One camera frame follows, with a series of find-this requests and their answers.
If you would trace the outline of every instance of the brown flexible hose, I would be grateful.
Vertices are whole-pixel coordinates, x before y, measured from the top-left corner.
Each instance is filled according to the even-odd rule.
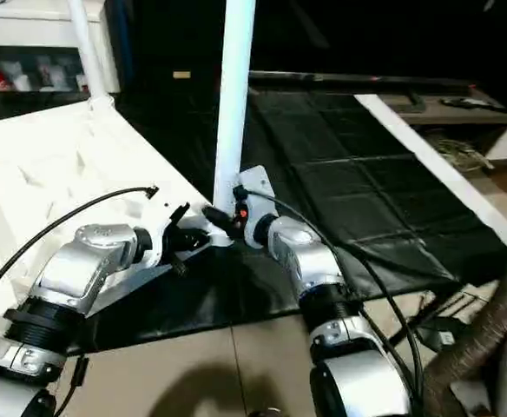
[[[425,369],[425,411],[432,417],[465,416],[450,384],[467,378],[485,364],[507,335],[507,273],[497,291],[450,349]]]

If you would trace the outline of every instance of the beige floor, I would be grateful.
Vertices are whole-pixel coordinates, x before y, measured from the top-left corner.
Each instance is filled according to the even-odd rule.
[[[494,284],[469,288],[483,297],[493,290]],[[417,312],[420,296],[403,295],[397,302],[409,316]],[[387,334],[398,329],[386,301],[366,307]],[[289,316],[92,354],[85,385],[64,416],[245,417],[277,407],[289,417],[315,417],[307,346],[301,319]],[[407,343],[398,350],[410,366]],[[423,346],[420,350],[425,364],[433,352]],[[59,400],[66,394],[73,363],[59,383]]]

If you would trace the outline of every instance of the white pole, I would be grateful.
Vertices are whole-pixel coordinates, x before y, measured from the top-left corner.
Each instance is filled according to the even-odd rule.
[[[255,0],[227,0],[213,205],[229,214],[240,173],[254,16]]]
[[[72,26],[78,38],[78,50],[80,51],[83,72],[88,81],[89,93],[92,99],[105,97],[107,92],[105,91],[105,84],[99,59],[95,52],[95,46],[89,36],[88,15],[83,6],[83,0],[68,0],[68,2]]]

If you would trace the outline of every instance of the black tablecloth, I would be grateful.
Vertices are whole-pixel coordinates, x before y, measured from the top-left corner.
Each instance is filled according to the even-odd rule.
[[[0,96],[0,118],[85,98],[72,94]],[[211,197],[216,95],[197,91],[127,93],[117,109]],[[316,219],[335,240],[354,242],[421,274],[375,262],[394,294],[480,285],[501,275],[507,248],[352,96],[257,89],[249,97],[242,168],[266,167],[279,198]],[[356,297],[379,297],[346,252]],[[297,311],[288,277],[242,244],[209,248],[188,274],[151,281],[88,320],[76,350],[98,351],[265,320]]]

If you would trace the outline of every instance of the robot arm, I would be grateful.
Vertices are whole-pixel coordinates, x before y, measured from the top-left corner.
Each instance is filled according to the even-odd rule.
[[[262,167],[241,173],[240,185],[274,196]],[[268,199],[235,194],[230,235],[241,232],[249,246],[267,248],[291,277],[310,334],[310,383],[318,416],[409,415],[405,384],[379,338],[359,315],[360,304],[349,300],[348,277],[341,274],[332,250],[305,223],[279,216]],[[222,225],[213,208],[204,214]]]
[[[44,389],[58,379],[105,279],[140,262],[152,236],[128,225],[88,225],[48,261],[26,301],[4,317],[0,337],[0,416],[52,416]]]

